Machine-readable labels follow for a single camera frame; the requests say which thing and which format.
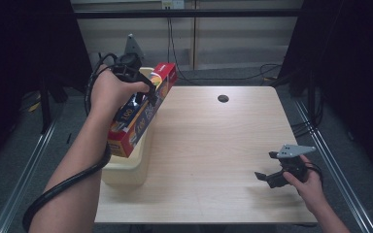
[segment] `red box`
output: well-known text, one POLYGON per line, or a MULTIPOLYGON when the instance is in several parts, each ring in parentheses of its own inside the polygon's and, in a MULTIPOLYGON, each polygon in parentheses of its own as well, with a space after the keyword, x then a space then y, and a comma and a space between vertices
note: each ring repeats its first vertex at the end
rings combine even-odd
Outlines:
POLYGON ((156 85, 156 104, 153 107, 145 98, 137 105, 131 99, 121 108, 108 133, 108 144, 113 155, 129 157, 177 78, 174 63, 162 62, 154 68, 149 79, 156 85))

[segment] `table surface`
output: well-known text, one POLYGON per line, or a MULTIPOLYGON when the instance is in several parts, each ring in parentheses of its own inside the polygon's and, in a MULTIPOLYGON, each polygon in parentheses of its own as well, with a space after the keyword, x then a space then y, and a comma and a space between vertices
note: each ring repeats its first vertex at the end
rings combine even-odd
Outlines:
POLYGON ((254 175, 280 171, 268 152, 296 144, 274 88, 174 86, 155 117, 145 183, 101 183, 96 222, 317 222, 293 186, 254 175))

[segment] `wall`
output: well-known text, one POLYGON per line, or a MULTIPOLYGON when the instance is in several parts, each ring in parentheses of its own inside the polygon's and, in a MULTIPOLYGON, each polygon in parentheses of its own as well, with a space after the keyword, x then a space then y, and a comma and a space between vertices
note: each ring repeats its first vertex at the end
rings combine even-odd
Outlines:
MULTIPOLYGON (((186 9, 299 9, 302 0, 193 1, 186 9)), ((72 0, 75 10, 158 10, 160 1, 72 0)), ((172 18, 181 70, 254 67, 284 60, 296 17, 172 18)), ((144 65, 168 57, 167 18, 79 19, 89 53, 122 53, 134 34, 144 65)), ((170 61, 174 61, 170 51, 170 61)))

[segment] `right hand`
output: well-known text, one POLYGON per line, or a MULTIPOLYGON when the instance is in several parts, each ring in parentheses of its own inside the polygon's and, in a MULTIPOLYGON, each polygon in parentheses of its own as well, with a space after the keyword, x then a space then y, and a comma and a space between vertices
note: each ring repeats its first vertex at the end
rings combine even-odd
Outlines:
MULTIPOLYGON (((302 161, 307 163, 306 166, 309 166, 308 163, 311 161, 305 155, 300 155, 300 157, 302 161)), ((298 190, 299 195, 301 195, 305 205, 311 213, 315 213, 322 206, 328 204, 325 196, 323 195, 320 176, 315 171, 308 170, 307 181, 305 183, 301 182, 289 172, 284 172, 283 176, 298 190)))
POLYGON ((125 83, 118 79, 110 70, 102 72, 96 80, 91 98, 92 113, 108 113, 114 115, 136 92, 148 92, 150 87, 145 83, 125 83))

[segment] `robotic claw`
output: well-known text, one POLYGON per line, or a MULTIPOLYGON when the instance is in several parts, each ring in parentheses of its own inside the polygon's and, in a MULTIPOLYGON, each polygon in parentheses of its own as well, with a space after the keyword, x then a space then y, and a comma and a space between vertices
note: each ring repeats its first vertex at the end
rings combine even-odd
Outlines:
POLYGON ((288 184, 287 180, 283 176, 284 172, 292 173, 295 177, 303 182, 305 174, 309 168, 305 166, 305 163, 302 161, 299 155, 315 150, 315 147, 283 145, 279 152, 269 152, 269 156, 271 158, 278 159, 281 162, 283 169, 280 172, 268 176, 258 172, 255 172, 255 175, 260 181, 267 182, 271 188, 281 187, 288 184))

